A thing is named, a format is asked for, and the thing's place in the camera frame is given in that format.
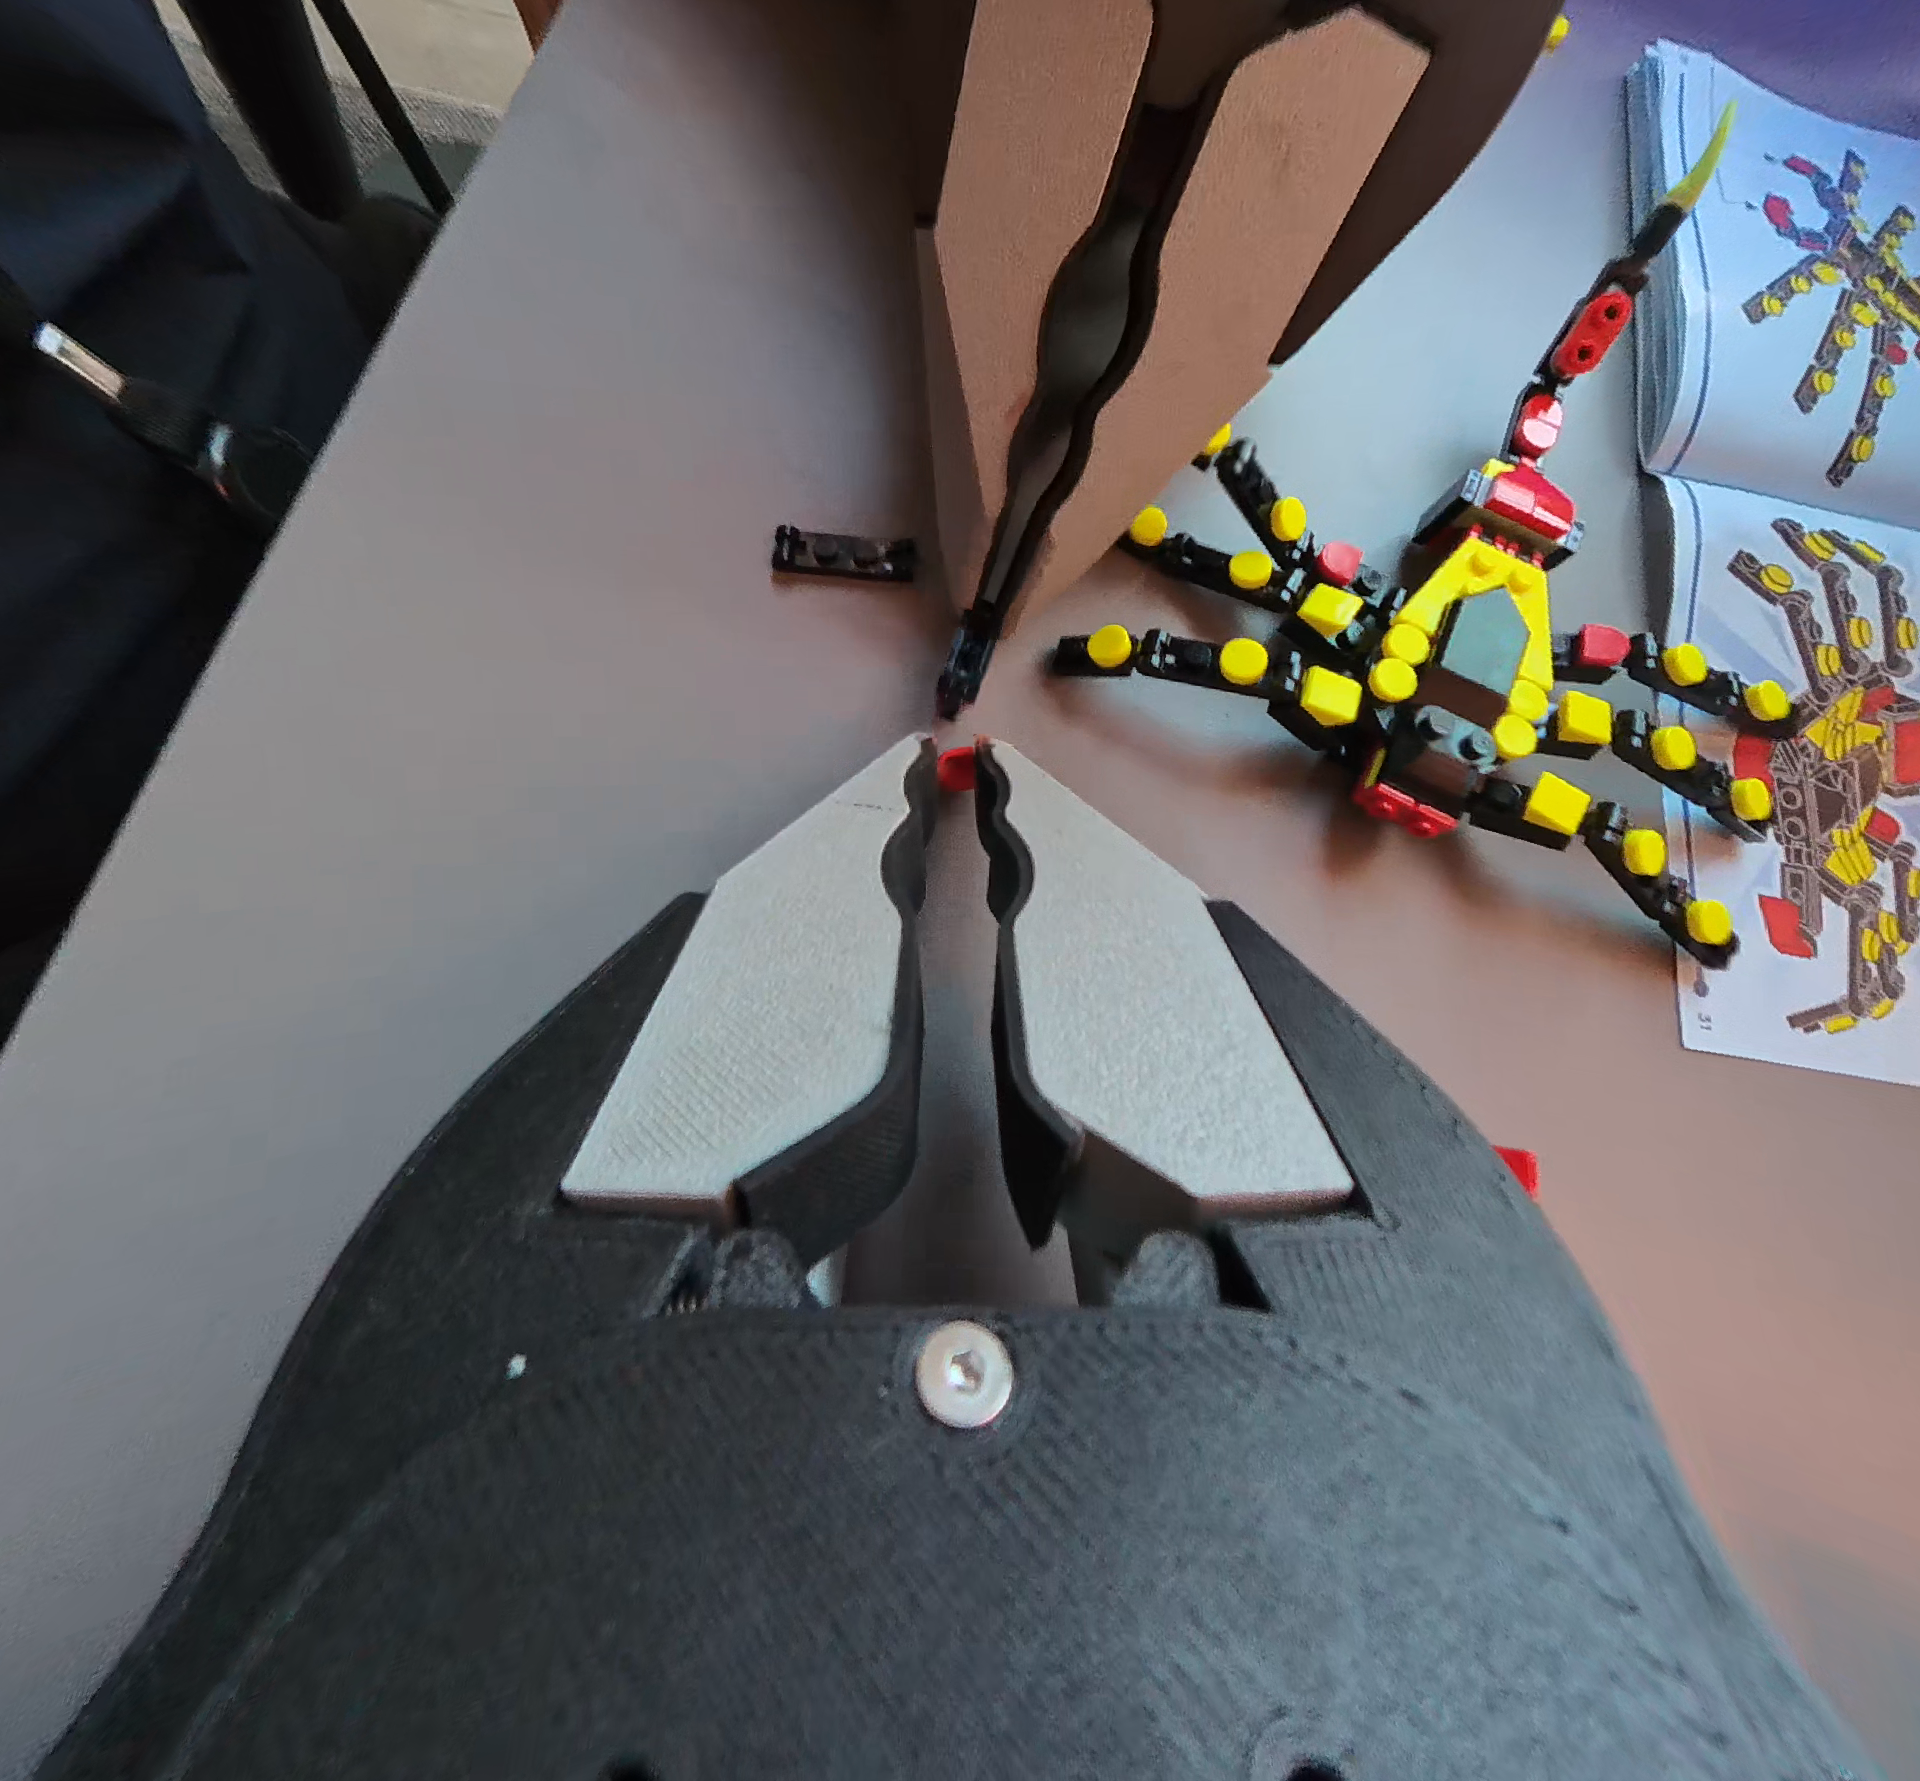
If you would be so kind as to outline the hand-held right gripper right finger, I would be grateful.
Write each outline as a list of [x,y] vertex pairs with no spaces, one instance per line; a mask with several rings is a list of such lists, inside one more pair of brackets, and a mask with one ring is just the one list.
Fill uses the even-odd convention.
[[1026,1241],[1343,1206],[1354,1177],[1206,895],[1002,740],[973,747],[1002,1173]]

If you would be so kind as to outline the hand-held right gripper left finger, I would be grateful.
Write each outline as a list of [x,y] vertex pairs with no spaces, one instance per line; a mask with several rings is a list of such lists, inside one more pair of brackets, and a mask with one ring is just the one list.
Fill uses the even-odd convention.
[[759,1231],[818,1265],[915,1159],[938,747],[909,734],[705,895],[558,1197]]

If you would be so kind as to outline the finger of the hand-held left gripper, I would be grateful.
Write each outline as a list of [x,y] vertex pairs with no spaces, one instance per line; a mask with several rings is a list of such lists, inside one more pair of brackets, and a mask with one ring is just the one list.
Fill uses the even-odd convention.
[[1080,578],[1265,384],[1268,363],[1428,68],[1348,7],[1247,52],[1145,217],[1116,354],[1073,410],[1002,626]]
[[1134,108],[1150,0],[895,0],[932,504],[949,602],[987,578],[1047,296]]

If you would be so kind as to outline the small black lego piece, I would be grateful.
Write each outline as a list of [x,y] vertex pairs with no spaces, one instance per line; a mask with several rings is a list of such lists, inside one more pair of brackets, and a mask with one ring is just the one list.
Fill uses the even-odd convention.
[[939,720],[956,720],[978,698],[996,642],[996,610],[971,604],[958,621],[934,687],[934,711]]

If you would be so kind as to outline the black yellow lego scorpion model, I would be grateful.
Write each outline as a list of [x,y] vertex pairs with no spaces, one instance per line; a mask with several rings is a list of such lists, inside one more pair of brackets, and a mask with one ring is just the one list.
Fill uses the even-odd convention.
[[1597,271],[1513,402],[1500,451],[1415,526],[1400,584],[1370,568],[1358,546],[1309,534],[1303,504],[1277,491],[1250,440],[1221,429],[1202,464],[1255,546],[1226,553],[1171,531],[1166,513],[1148,507],[1117,549],[1270,615],[1270,633],[1209,642],[1109,622],[1059,636],[1050,670],[1141,674],[1255,700],[1338,762],[1367,817],[1423,840],[1479,826],[1552,853],[1578,843],[1667,942],[1707,971],[1726,968],[1740,948],[1731,914],[1669,868],[1660,828],[1559,774],[1516,778],[1513,764],[1611,753],[1743,840],[1761,840],[1771,824],[1761,778],[1704,758],[1685,727],[1620,711],[1597,687],[1623,674],[1764,740],[1787,734],[1792,698],[1771,680],[1711,667],[1692,644],[1603,622],[1557,633],[1550,580],[1576,555],[1581,522],[1541,469],[1563,431],[1567,386],[1628,329],[1653,260],[1714,179],[1734,119],[1728,103],[1699,161]]

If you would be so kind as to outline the lego instruction booklet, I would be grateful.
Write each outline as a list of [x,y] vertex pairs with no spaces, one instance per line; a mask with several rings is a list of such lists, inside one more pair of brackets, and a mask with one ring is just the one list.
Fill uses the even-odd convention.
[[1770,799],[1741,843],[1675,799],[1677,871],[1726,904],[1677,962],[1688,1049],[1913,1087],[1918,153],[1658,41],[1626,77],[1643,215],[1734,108],[1635,314],[1643,475],[1669,525],[1665,641],[1787,698],[1787,734],[1658,702]]

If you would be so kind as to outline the flat black lego plate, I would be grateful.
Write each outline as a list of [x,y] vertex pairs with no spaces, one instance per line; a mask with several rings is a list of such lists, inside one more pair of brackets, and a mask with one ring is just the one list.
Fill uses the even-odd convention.
[[774,531],[770,568],[793,577],[912,584],[918,544],[909,537],[871,538],[781,522]]

